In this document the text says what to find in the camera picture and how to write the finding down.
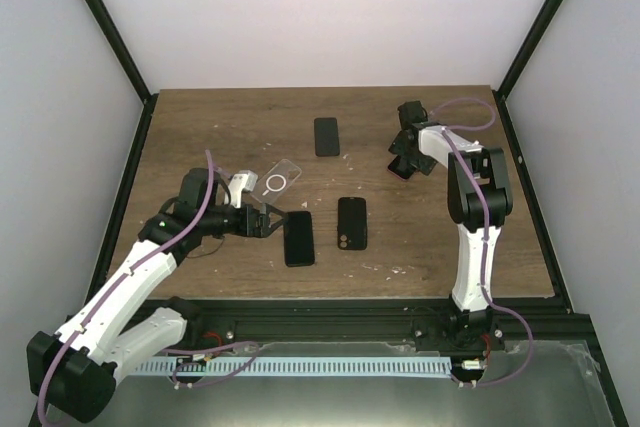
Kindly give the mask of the pink phone black screen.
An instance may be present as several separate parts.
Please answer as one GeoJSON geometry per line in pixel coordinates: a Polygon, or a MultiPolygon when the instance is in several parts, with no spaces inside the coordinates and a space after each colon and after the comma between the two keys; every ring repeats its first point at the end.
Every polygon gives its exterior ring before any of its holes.
{"type": "Polygon", "coordinates": [[[413,166],[406,158],[396,156],[387,166],[387,170],[397,178],[408,181],[416,172],[413,166]]]}

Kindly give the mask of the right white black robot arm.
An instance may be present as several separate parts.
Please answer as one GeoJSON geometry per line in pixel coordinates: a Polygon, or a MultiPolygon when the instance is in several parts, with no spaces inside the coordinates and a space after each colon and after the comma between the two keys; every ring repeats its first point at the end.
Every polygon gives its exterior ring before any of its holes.
{"type": "Polygon", "coordinates": [[[388,170],[407,180],[447,169],[447,208],[459,235],[457,274],[449,309],[442,318],[447,343],[458,350],[472,346],[491,326],[491,280],[496,245],[513,196],[502,148],[489,148],[458,135],[458,126],[429,117],[419,101],[398,107],[400,131],[389,152],[388,170]]]}

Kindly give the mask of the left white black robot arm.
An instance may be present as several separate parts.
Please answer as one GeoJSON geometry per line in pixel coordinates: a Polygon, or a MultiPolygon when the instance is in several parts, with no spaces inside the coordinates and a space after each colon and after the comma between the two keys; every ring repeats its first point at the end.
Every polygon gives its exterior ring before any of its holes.
{"type": "Polygon", "coordinates": [[[267,238],[286,222],[286,214],[269,204],[243,201],[257,179],[251,170],[224,178],[214,165],[191,169],[179,193],[144,223],[120,267],[79,312],[54,333],[32,337],[27,364],[41,425],[51,423],[50,406],[79,422],[94,420],[149,358],[175,345],[191,351],[203,342],[198,308],[179,297],[136,326],[128,323],[204,238],[267,238]]]}

